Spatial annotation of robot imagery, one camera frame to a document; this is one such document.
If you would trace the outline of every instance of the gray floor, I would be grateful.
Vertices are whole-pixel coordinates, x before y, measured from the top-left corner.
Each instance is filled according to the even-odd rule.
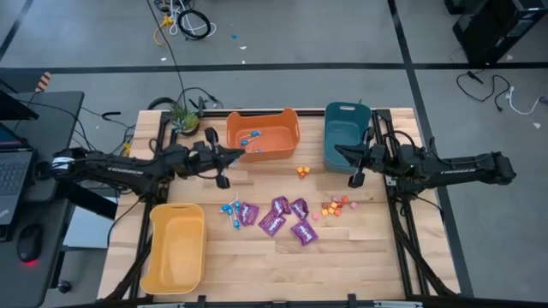
[[[168,37],[179,64],[402,62],[384,0],[196,3],[219,29],[201,42]],[[465,62],[451,31],[456,18],[446,13],[441,0],[396,3],[414,62]],[[21,1],[0,2],[0,40],[20,8]],[[154,27],[142,1],[34,0],[0,68],[172,65],[165,46],[152,41]],[[547,33],[548,18],[544,18],[509,52],[512,60],[503,62],[548,61]],[[455,79],[462,73],[416,72],[440,155],[502,151],[518,173],[507,187],[467,184],[449,189],[474,294],[548,301],[543,289],[548,276],[548,211],[542,195],[543,171],[548,171],[543,159],[548,151],[548,106],[521,116],[501,98],[504,112],[498,113],[492,99],[479,104],[458,90]],[[548,69],[485,71],[479,75],[485,86],[467,79],[463,84],[478,96],[486,95],[493,74],[501,74],[515,87],[515,106],[520,110],[548,95]],[[324,107],[332,101],[359,99],[371,107],[414,107],[404,70],[232,71],[183,73],[182,78],[185,86],[202,86],[227,107]],[[139,110],[154,98],[175,97],[180,86],[173,73],[54,74],[48,91],[65,90],[83,91],[87,108],[119,110],[120,120],[133,124]],[[99,149],[110,151],[120,142],[119,127],[85,111],[80,118]],[[49,293],[45,305],[90,302],[103,261],[100,252],[69,258],[62,278],[80,287],[63,296]]]

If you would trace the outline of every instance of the black desk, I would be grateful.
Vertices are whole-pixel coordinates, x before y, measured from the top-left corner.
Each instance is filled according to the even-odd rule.
[[[22,93],[14,97],[28,101],[32,95]],[[44,92],[36,95],[33,103],[62,108],[78,116],[83,98],[82,92]],[[38,105],[31,105],[30,108],[39,114],[39,119],[22,121],[16,132],[28,139],[29,144],[38,151],[37,162],[50,162],[54,152],[69,146],[75,120],[60,110]],[[5,122],[6,126],[12,128],[15,124],[14,121]],[[34,181],[26,191],[26,202],[21,205],[21,215],[15,225],[12,240],[0,243],[2,308],[40,306],[48,287],[57,284],[64,255],[62,243],[74,208],[68,199],[54,198],[60,190],[57,186],[54,180]],[[16,241],[20,231],[33,222],[44,226],[44,240],[39,258],[29,265],[23,264],[17,257]]]

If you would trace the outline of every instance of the wooden table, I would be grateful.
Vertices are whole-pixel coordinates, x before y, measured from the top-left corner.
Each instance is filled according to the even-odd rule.
[[[394,129],[410,134],[420,145],[413,110],[390,111]],[[160,111],[140,112],[131,156],[152,158],[148,141],[158,134],[160,115]],[[348,188],[348,175],[328,173],[322,166],[324,118],[300,117],[299,122],[301,143],[290,159],[238,163],[225,173],[232,185],[228,190],[218,189],[214,181],[196,177],[171,183],[170,203],[196,203],[204,209],[205,276],[194,292],[155,296],[155,301],[195,302],[198,295],[206,295],[208,301],[345,300],[349,293],[355,293],[359,300],[404,298],[383,176],[367,172],[362,188]],[[225,118],[206,118],[200,125],[214,127],[224,145]],[[204,139],[202,132],[192,138],[179,137],[177,142],[190,146],[201,139]],[[298,166],[311,168],[304,180],[297,176]],[[359,205],[355,210],[345,207],[339,217],[321,217],[318,221],[309,217],[319,240],[301,247],[300,241],[289,232],[296,224],[294,215],[287,216],[286,225],[273,239],[257,225],[234,230],[227,216],[219,213],[219,207],[233,200],[236,192],[241,200],[260,206],[259,219],[271,208],[271,200],[280,195],[289,202],[304,198],[311,213],[319,212],[320,204],[332,196],[346,195]],[[436,202],[434,191],[420,196]],[[135,200],[135,196],[122,197],[116,214],[121,215]],[[449,288],[458,292],[439,211],[419,200],[412,203],[412,208],[425,260]],[[143,204],[136,206],[112,232],[100,298],[114,289],[134,261],[143,210]],[[409,255],[408,262],[414,291],[418,293],[417,275]]]

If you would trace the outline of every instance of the purple candy wrapper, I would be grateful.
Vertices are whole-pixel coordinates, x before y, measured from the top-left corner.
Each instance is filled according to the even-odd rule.
[[[306,220],[291,227],[291,233],[301,240],[301,245],[303,246],[318,239],[318,234]]]
[[[271,210],[259,222],[259,227],[261,227],[268,235],[274,237],[285,222],[285,218],[282,216],[277,216],[277,213],[274,210]]]
[[[259,215],[259,207],[253,204],[241,203],[241,209],[238,218],[244,226],[253,226]]]
[[[272,200],[272,209],[277,213],[278,216],[281,216],[282,214],[291,214],[289,201],[284,196],[274,198]]]
[[[289,208],[299,217],[300,220],[307,219],[308,216],[308,205],[307,201],[303,198],[298,198],[292,204],[289,205]]]

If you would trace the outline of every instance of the laptop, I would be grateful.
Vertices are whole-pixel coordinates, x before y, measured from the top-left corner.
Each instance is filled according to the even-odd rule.
[[[33,158],[34,149],[0,123],[0,241],[8,240]]]

